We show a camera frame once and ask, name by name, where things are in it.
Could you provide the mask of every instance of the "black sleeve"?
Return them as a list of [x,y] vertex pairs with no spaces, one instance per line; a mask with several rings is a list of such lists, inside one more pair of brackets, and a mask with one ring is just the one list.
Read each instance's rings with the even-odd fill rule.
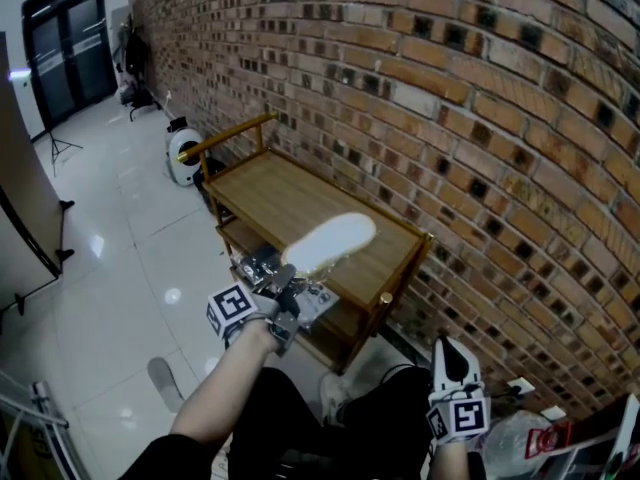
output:
[[211,455],[190,437],[160,437],[147,446],[120,480],[141,478],[209,480]]

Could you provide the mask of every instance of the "black door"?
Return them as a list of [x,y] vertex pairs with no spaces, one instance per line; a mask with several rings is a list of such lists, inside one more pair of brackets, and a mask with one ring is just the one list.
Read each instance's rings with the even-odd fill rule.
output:
[[104,0],[28,0],[24,41],[47,129],[116,90]]

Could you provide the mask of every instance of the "brick wall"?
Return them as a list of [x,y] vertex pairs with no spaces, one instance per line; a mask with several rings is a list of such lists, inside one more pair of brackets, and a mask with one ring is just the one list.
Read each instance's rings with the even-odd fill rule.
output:
[[640,394],[636,0],[132,1],[175,114],[278,111],[271,146],[436,236],[407,335],[532,408]]

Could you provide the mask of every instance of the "black pants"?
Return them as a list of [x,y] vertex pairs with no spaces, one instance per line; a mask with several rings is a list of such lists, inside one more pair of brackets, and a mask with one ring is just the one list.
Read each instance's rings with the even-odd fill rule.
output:
[[346,428],[322,427],[291,380],[265,368],[233,432],[229,478],[271,478],[289,449],[330,457],[350,478],[418,478],[431,442],[430,380],[428,370],[401,370],[349,403]]

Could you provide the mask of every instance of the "white tile floor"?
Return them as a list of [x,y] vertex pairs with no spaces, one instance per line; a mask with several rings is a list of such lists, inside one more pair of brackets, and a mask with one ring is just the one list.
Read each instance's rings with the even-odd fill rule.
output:
[[[164,172],[168,120],[128,112],[112,99],[54,130],[72,148],[57,177],[50,141],[36,145],[61,199],[73,199],[64,227],[75,249],[56,285],[9,311],[0,369],[25,384],[46,380],[71,423],[71,436],[94,480],[118,477],[173,416],[146,365],[165,357],[187,397],[218,362],[223,346],[205,317],[206,296],[231,282],[215,223],[194,187]],[[369,340],[346,378],[356,394],[406,362],[382,338]],[[326,369],[294,346],[269,364],[283,369],[315,411]]]

